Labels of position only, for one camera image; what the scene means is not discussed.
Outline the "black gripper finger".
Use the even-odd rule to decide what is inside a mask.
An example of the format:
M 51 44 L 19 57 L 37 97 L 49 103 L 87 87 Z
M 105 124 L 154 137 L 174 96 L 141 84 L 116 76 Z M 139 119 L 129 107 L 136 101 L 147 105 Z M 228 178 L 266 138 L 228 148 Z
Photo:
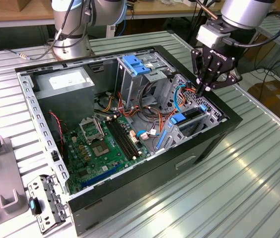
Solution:
M 204 60 L 203 60 L 203 49 L 193 48 L 191 50 L 193 73 L 197 76 L 196 83 L 196 96 L 201 97 L 204 91 Z
M 217 79 L 212 80 L 204 89 L 205 93 L 213 90 L 225 88 L 242 81 L 243 77 L 237 70 L 231 70 L 230 72 L 220 75 Z

